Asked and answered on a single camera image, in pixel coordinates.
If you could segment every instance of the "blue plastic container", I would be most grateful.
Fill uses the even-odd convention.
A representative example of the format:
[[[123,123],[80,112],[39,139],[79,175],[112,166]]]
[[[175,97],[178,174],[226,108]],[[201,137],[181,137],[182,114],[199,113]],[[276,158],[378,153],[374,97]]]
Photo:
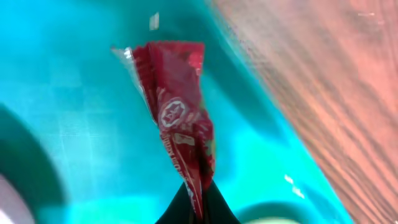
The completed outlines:
[[[150,40],[205,43],[215,182],[242,222],[352,223],[216,18],[194,0],[0,2],[0,172],[38,223],[154,223],[174,197],[182,179],[109,51]]]

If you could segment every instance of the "red wrapper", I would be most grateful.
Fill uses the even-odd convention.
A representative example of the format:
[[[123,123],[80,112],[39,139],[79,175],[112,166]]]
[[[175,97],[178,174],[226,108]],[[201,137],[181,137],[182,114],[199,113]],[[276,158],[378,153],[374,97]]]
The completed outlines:
[[[150,42],[131,53],[160,137],[201,220],[202,190],[210,186],[215,168],[213,124],[199,83],[204,45]]]

